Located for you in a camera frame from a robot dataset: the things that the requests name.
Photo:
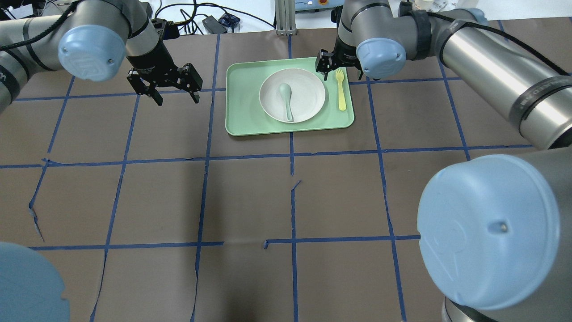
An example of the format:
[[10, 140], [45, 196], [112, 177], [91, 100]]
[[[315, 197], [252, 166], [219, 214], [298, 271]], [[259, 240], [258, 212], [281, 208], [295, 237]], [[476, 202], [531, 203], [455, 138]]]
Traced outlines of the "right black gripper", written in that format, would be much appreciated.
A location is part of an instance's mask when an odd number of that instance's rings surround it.
[[363, 79], [363, 69], [356, 54], [356, 47], [348, 45], [340, 38], [336, 39], [333, 51], [320, 49], [316, 57], [315, 71], [321, 73], [324, 82], [327, 81], [329, 72], [341, 67], [354, 67], [359, 71], [358, 81]]

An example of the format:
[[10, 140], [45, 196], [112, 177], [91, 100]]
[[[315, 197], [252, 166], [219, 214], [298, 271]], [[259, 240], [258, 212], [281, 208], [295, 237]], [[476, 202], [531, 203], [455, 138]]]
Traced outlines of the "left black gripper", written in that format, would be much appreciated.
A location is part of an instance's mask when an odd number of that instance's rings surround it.
[[159, 42], [144, 55], [127, 56], [132, 68], [126, 78], [135, 93], [147, 95], [158, 106], [163, 105], [163, 97], [156, 90], [160, 87], [174, 87], [190, 94], [193, 102], [200, 102], [199, 92], [203, 79], [196, 68], [190, 64], [178, 67], [164, 43]]

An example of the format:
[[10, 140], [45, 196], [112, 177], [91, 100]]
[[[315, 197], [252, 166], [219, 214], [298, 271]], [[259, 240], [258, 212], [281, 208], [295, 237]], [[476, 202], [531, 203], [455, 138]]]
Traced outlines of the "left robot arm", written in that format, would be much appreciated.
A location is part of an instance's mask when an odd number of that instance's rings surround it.
[[[199, 102], [202, 78], [192, 64], [178, 67], [163, 39], [169, 23], [149, 17], [138, 0], [73, 0], [60, 16], [1, 23], [1, 110], [31, 77], [62, 69], [78, 79], [112, 79], [126, 59], [136, 94], [159, 106], [158, 88], [174, 87]], [[1, 320], [68, 322], [70, 305], [57, 269], [38, 252], [1, 243]]]

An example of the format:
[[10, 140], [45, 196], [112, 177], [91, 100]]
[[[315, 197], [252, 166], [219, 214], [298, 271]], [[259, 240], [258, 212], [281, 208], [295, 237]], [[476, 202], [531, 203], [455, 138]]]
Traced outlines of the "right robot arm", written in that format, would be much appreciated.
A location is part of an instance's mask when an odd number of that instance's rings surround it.
[[[492, 21], [492, 27], [529, 43], [566, 71], [571, 71], [571, 17]], [[388, 210], [388, 231], [413, 236], [416, 208], [422, 188], [431, 175], [456, 162], [495, 153], [518, 155], [534, 152], [474, 90], [453, 71], [431, 58], [410, 63], [387, 81], [371, 79], [351, 86], [355, 106], [373, 113], [376, 144], [381, 148], [380, 182]], [[443, 80], [429, 80], [439, 69]], [[418, 240], [392, 243], [399, 305], [405, 321], [441, 319], [443, 295], [422, 262]]]

